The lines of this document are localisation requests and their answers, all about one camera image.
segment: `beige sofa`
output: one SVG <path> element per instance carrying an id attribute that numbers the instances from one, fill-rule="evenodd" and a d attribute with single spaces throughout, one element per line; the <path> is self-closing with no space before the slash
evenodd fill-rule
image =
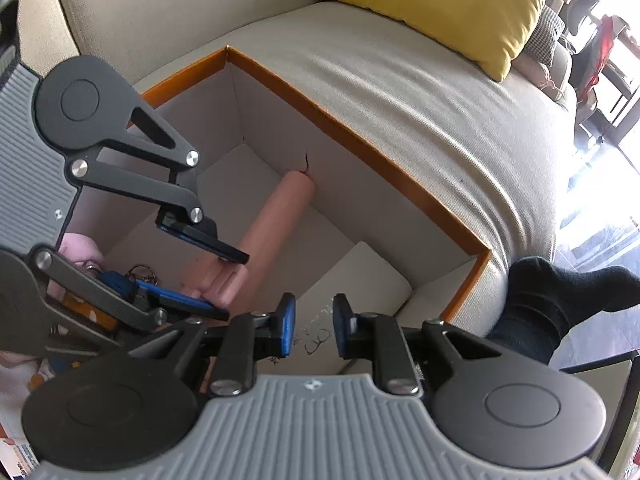
<path id="1" fill-rule="evenodd" d="M 67 57 L 94 54 L 145 92 L 225 45 L 278 75 L 490 249 L 456 314 L 463 328 L 490 329 L 512 261 L 552 257 L 575 115 L 566 85 L 554 103 L 515 71 L 497 84 L 404 24 L 337 2 L 20 0 L 18 21 L 23 59 L 43 75 Z M 556 58 L 554 69 L 566 73 L 566 52 Z M 456 272 L 444 269 L 434 286 L 416 290 L 401 323 L 416 325 L 426 311 L 442 310 L 438 302 L 450 301 L 447 283 Z"/>

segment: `black sock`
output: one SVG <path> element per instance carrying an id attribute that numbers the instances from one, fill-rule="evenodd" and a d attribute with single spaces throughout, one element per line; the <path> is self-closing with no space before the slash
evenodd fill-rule
<path id="1" fill-rule="evenodd" d="M 640 278 L 624 267 L 573 272 L 543 258 L 524 258 L 509 269 L 504 311 L 487 338 L 548 363 L 578 323 L 639 303 Z"/>

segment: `robotic arm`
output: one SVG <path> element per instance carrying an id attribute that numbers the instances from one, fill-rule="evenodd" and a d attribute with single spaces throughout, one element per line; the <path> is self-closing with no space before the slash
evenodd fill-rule
<path id="1" fill-rule="evenodd" d="M 338 354 L 370 360 L 372 375 L 257 376 L 257 360 L 290 352 L 293 295 L 271 314 L 208 328 L 199 318 L 228 313 L 149 287 L 114 290 L 56 254 L 91 186 L 158 204 L 168 234 L 249 257 L 204 216 L 197 150 L 95 57 L 41 79 L 19 59 L 16 16 L 17 0 L 0 0 L 0 348 L 87 361 L 24 406 L 37 478 L 606 478 L 585 458 L 605 421 L 589 386 L 440 320 L 401 328 L 337 294 Z M 150 140 L 127 133 L 129 121 Z M 101 163 L 103 147 L 168 168 L 168 182 Z M 47 297 L 50 279 L 120 320 L 134 343 Z M 174 324 L 154 332 L 169 315 Z"/>

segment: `gray ribbed panel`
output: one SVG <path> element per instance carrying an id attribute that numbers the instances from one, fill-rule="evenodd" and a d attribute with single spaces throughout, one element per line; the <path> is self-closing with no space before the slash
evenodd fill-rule
<path id="1" fill-rule="evenodd" d="M 35 129 L 37 84 L 38 77 L 18 65 L 0 91 L 0 246 L 17 254 L 40 243 L 55 246 L 78 192 L 64 177 L 64 157 Z"/>
<path id="2" fill-rule="evenodd" d="M 145 465 L 81 473 L 43 463 L 33 480 L 596 480 L 589 460 L 516 471 L 446 440 L 420 401 L 380 392 L 370 376 L 259 376 L 237 399 L 209 401 L 190 434 Z"/>

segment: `pink tube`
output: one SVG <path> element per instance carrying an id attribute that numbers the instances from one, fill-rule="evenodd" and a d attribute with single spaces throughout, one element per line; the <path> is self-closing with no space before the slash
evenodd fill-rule
<path id="1" fill-rule="evenodd" d="M 231 316 L 259 310 L 253 304 L 255 295 L 315 190 L 305 174 L 287 173 L 239 244 L 249 254 L 247 264 L 230 264 L 213 254 L 201 254 L 182 275 L 182 293 L 228 308 Z"/>

